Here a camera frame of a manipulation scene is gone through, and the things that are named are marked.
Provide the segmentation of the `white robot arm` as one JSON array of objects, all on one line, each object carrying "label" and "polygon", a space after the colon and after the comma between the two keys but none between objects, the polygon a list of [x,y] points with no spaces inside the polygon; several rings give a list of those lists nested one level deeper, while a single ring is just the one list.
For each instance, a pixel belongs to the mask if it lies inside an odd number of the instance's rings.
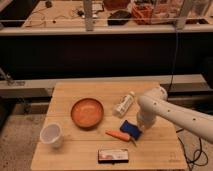
[{"label": "white robot arm", "polygon": [[161,86],[138,97],[138,127],[147,130],[160,116],[213,144],[213,116],[169,103],[167,97],[167,91]]}]

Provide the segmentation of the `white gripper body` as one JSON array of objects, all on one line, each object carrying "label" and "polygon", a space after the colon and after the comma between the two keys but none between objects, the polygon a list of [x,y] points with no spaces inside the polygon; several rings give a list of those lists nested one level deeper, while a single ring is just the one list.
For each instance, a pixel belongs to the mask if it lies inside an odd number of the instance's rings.
[{"label": "white gripper body", "polygon": [[141,131],[145,131],[153,126],[155,117],[143,113],[137,114],[137,126]]}]

